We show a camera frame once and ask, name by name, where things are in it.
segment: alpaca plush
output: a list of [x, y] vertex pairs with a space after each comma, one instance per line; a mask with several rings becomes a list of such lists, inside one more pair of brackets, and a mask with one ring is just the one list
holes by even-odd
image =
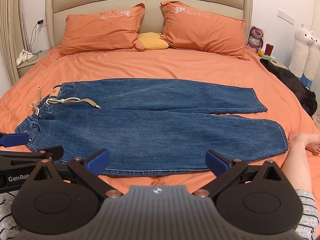
[[313, 31], [311, 31], [311, 34], [313, 36], [313, 44], [309, 49], [308, 58], [301, 77], [301, 82], [308, 88], [311, 87], [320, 62], [320, 40], [314, 35]]
[[310, 31], [304, 27], [304, 24], [301, 24], [301, 27], [294, 33], [293, 54], [289, 65], [289, 70], [299, 79], [302, 76], [312, 44], [313, 38]]

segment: red cup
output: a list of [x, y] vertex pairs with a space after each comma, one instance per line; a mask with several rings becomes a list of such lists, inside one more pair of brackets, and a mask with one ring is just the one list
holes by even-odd
[[273, 45], [267, 43], [266, 44], [266, 50], [265, 50], [264, 54], [266, 54], [268, 56], [271, 56], [272, 50], [273, 50]]

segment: bare foot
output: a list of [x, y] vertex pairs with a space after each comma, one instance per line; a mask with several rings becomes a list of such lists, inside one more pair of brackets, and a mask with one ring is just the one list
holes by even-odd
[[288, 141], [289, 145], [303, 143], [310, 152], [320, 154], [320, 134], [291, 133]]

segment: striped clothing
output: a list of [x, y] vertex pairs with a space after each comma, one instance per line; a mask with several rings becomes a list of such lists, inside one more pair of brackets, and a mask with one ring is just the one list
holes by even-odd
[[[296, 232], [305, 240], [316, 239], [319, 226], [318, 209], [313, 195], [305, 190], [296, 190], [302, 204], [303, 216]], [[19, 229], [11, 215], [11, 203], [18, 191], [0, 194], [0, 240], [13, 239]]]
[[297, 189], [296, 192], [303, 204], [303, 215], [296, 232], [302, 239], [314, 240], [319, 226], [319, 215], [315, 199], [312, 193], [308, 191]]

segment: blue denim jeans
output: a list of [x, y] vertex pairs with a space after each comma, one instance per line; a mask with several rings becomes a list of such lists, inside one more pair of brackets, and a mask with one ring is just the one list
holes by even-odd
[[69, 97], [90, 98], [102, 109], [85, 102], [47, 107], [46, 97], [39, 115], [28, 116], [16, 132], [30, 135], [31, 150], [62, 145], [60, 163], [107, 148], [110, 163], [105, 174], [205, 171], [208, 149], [246, 161], [288, 149], [283, 128], [274, 121], [209, 114], [266, 111], [252, 89], [185, 80], [113, 79], [62, 84], [58, 99]]

